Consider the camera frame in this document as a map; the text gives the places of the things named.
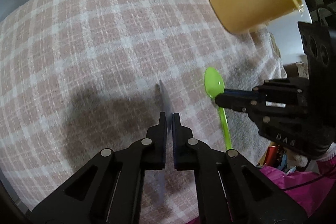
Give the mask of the right gloved hand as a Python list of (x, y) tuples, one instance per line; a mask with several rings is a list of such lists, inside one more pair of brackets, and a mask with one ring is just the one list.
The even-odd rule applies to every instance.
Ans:
[[(307, 157), (294, 153), (291, 150), (287, 149), (286, 154), (288, 168), (293, 168), (294, 166), (305, 167), (308, 163)], [(335, 143), (332, 143), (329, 149), (322, 156), (317, 158), (317, 161), (329, 161), (333, 157), (335, 157)]]

